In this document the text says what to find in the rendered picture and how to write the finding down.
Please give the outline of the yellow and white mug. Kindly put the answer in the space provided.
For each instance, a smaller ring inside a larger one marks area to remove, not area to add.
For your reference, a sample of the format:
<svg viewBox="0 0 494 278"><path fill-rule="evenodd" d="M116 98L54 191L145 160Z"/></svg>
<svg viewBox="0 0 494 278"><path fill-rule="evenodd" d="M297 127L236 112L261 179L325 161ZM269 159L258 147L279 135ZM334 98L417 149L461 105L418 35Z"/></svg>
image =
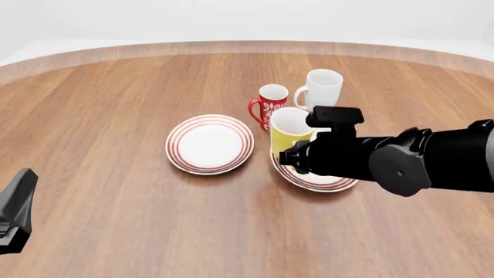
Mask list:
<svg viewBox="0 0 494 278"><path fill-rule="evenodd" d="M279 159L279 153L290 149L297 141L309 141L315 131L306 124L309 113L295 107L279 108L270 119L271 152Z"/></svg>

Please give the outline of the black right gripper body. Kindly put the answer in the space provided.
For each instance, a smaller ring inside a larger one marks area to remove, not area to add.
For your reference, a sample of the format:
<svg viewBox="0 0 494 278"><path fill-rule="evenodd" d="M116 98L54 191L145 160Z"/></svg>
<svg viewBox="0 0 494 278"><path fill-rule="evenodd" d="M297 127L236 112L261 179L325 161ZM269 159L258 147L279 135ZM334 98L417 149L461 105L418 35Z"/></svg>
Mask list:
<svg viewBox="0 0 494 278"><path fill-rule="evenodd" d="M279 152L279 163L285 166L292 166L301 175L310 173L310 141L297 141L289 149Z"/></svg>

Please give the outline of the red patterned mug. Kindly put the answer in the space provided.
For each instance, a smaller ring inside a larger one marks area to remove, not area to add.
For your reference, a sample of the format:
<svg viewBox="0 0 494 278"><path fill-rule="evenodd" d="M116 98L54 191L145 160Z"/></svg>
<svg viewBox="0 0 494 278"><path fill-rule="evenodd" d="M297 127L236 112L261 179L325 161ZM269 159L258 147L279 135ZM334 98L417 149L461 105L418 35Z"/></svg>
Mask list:
<svg viewBox="0 0 494 278"><path fill-rule="evenodd" d="M264 131L269 131L269 121L272 113L286 105L288 96L289 91L282 85L264 85L259 88L259 97L249 101L249 113ZM252 110L255 104L259 105L259 117Z"/></svg>

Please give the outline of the white plate with red rings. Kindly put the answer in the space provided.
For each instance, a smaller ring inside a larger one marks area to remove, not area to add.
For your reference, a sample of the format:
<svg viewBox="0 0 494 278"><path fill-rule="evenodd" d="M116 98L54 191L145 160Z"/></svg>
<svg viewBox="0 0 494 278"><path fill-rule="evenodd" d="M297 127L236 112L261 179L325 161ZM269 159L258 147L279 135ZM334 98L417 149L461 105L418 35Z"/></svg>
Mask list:
<svg viewBox="0 0 494 278"><path fill-rule="evenodd" d="M270 153L270 159L274 168L288 182L312 192L341 192L358 183L358 180L351 178L320 176L312 173L301 175L297 173L293 167L281 165L277 157L272 152Z"/></svg>
<svg viewBox="0 0 494 278"><path fill-rule="evenodd" d="M219 175L243 164L252 154L254 143L253 133L240 120L208 114L174 127L164 149L169 161L182 171Z"/></svg>

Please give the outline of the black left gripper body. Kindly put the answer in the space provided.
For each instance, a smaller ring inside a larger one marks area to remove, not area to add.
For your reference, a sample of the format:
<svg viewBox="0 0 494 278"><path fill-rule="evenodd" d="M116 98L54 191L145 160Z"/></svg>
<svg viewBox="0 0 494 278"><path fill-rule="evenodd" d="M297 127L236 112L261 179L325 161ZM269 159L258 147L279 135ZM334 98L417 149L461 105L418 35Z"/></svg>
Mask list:
<svg viewBox="0 0 494 278"><path fill-rule="evenodd" d="M20 253L30 233L23 226L0 217L0 255Z"/></svg>

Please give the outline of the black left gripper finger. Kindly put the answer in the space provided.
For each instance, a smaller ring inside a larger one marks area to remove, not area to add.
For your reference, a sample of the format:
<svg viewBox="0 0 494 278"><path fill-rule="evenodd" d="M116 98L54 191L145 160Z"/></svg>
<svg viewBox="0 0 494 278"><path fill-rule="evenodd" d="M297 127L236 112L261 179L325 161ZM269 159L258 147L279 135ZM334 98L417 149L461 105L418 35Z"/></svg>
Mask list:
<svg viewBox="0 0 494 278"><path fill-rule="evenodd" d="M0 223L31 232L32 200L38 175L31 168L22 168L0 192Z"/></svg>

